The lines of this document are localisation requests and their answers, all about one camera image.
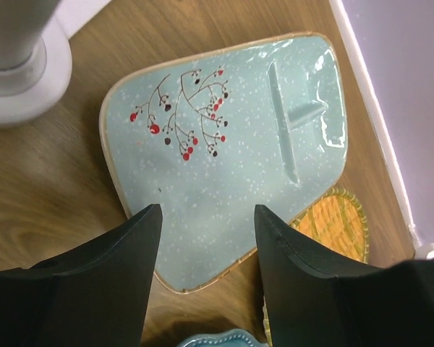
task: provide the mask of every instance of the blue scalloped dish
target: blue scalloped dish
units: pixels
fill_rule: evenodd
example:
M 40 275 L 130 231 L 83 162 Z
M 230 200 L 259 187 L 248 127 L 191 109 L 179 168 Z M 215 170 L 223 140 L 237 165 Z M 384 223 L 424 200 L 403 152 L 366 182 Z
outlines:
M 195 335 L 180 343 L 177 347 L 267 347 L 266 343 L 258 342 L 254 336 L 241 329 L 233 329 L 217 335 Z

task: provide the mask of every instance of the white appliance base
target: white appliance base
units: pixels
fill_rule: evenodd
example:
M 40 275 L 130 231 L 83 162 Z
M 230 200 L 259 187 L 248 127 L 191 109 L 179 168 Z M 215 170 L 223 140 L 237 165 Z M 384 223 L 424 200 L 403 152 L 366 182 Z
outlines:
M 69 41 L 56 18 L 42 33 L 46 66 L 41 78 L 28 89 L 15 95 L 0 96 L 0 127 L 33 120 L 46 112 L 66 92 L 72 73 Z

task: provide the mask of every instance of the tan plate rim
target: tan plate rim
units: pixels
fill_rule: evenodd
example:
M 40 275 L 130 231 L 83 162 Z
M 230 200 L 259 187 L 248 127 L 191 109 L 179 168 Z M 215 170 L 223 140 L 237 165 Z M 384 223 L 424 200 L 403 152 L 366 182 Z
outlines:
M 109 149 L 108 137 L 106 136 L 106 116 L 107 116 L 107 110 L 108 110 L 109 101 L 111 100 L 112 94 L 117 90 L 117 88 L 120 85 L 124 84 L 128 80 L 131 80 L 133 78 L 139 77 L 142 74 L 145 74 L 145 73 L 148 73 L 148 72 L 152 72 L 152 71 L 155 71 L 155 70 L 159 70 L 159 69 L 163 69 L 165 67 L 171 67 L 173 65 L 187 63 L 189 61 L 206 58 L 208 56 L 217 56 L 217 55 L 221 55 L 223 53 L 228 53 L 230 51 L 235 51 L 235 50 L 239 50 L 239 49 L 249 48 L 249 47 L 252 47 L 252 46 L 258 46 L 258 45 L 262 45 L 262 44 L 266 44 L 266 43 L 270 43 L 270 42 L 274 42 L 274 41 L 278 41 L 278 40 L 286 40 L 286 39 L 290 39 L 290 38 L 300 38 L 300 37 L 310 37 L 310 36 L 321 37 L 331 47 L 331 52 L 332 52 L 332 54 L 333 54 L 333 56 L 335 58 L 336 66 L 337 66 L 337 69 L 338 69 L 338 76 L 339 76 L 339 82 L 340 82 L 340 86 L 339 87 L 341 88 L 341 92 L 344 94 L 343 87 L 342 87 L 342 80 L 341 80 L 341 70 L 339 69 L 339 63 L 337 61 L 336 52 L 334 51 L 332 43 L 323 34 L 314 33 L 312 31 L 299 32 L 299 33 L 289 33 L 289 34 L 285 34 L 285 35 L 273 36 L 271 38 L 264 38 L 262 40 L 255 40 L 255 41 L 251 41 L 251 42 L 248 42 L 248 43 L 242 43 L 242 44 L 239 44 L 239 45 L 236 45 L 236 46 L 232 46 L 232 47 L 228 47 L 228 48 L 222 48 L 222 49 L 217 49 L 215 51 L 209 51 L 207 53 L 199 53 L 199 54 L 195 54 L 193 56 L 187 56 L 187 57 L 184 57 L 184 58 L 175 59 L 173 61 L 166 61 L 164 63 L 160 63 L 160 64 L 153 65 L 151 67 L 146 67 L 144 69 L 140 69 L 140 70 L 138 70 L 136 72 L 133 72 L 131 74 L 128 74 L 126 77 L 120 79 L 108 91 L 108 93 L 106 94 L 106 97 L 103 100 L 103 103 L 101 104 L 100 119 L 99 119 L 99 132 L 100 132 L 101 147 L 103 148 L 104 158 L 106 160 L 106 164 L 108 166 L 108 170 L 109 170 L 109 173 L 111 175 L 111 179 L 112 179 L 112 181 L 114 183 L 114 187 L 116 188 L 117 195 L 118 195 L 119 199 L 121 200 L 121 204 L 122 204 L 122 207 L 124 208 L 126 216 L 128 218 L 131 218 L 132 217 L 132 212 L 130 211 L 130 209 L 129 209 L 128 205 L 127 205 L 127 201 L 125 200 L 125 196 L 124 196 L 124 193 L 122 191 L 121 184 L 119 182 L 119 177 L 117 176 L 117 172 L 116 172 L 116 169 L 114 167 L 114 162 L 112 160 L 111 151 Z M 214 278 L 210 279 L 208 282 L 206 282 L 206 283 L 204 283 L 204 284 L 202 284 L 200 286 L 197 286 L 197 287 L 194 287 L 194 288 L 191 288 L 191 289 L 184 289 L 182 291 L 176 290 L 175 288 L 171 287 L 158 274 L 158 272 L 156 271 L 156 269 L 154 270 L 154 276 L 168 290 L 170 290 L 170 291 L 172 291 L 172 292 L 174 292 L 176 294 L 190 294 L 190 293 L 194 293 L 196 291 L 199 291 L 200 289 L 204 289 L 205 287 L 207 287 L 207 286 L 211 285 L 212 283 L 216 282 L 217 280 L 221 279 L 227 273 L 229 273 L 231 270 L 233 270 L 233 268 L 235 268 L 238 264 L 241 264 L 243 261 L 245 261 L 251 255 L 253 255 L 256 251 L 257 251 L 257 247 L 254 247 L 248 253 L 246 253 L 244 256 L 242 256 L 241 258 L 239 258 L 238 260 L 236 260 L 233 264 L 231 264 L 230 266 L 228 266 L 221 273 L 219 273 L 218 275 L 216 275 Z

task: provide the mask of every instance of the purple wall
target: purple wall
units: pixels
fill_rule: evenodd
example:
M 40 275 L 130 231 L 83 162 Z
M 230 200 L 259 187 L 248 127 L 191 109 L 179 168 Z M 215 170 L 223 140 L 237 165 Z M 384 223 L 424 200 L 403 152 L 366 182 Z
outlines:
M 434 242 L 434 0 L 339 1 L 370 74 L 417 235 Z

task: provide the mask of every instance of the speckled glaze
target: speckled glaze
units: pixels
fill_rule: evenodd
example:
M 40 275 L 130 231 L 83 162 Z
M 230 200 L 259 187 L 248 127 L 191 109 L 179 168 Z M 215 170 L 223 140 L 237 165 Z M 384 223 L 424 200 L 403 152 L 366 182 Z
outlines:
M 177 347 L 221 346 L 221 347 L 268 347 L 259 343 L 245 330 L 233 329 L 218 335 L 196 335 L 186 339 Z
M 289 35 L 131 74 L 100 130 L 124 209 L 163 209 L 156 275 L 194 291 L 255 250 L 253 210 L 286 222 L 341 175 L 346 111 L 336 57 Z

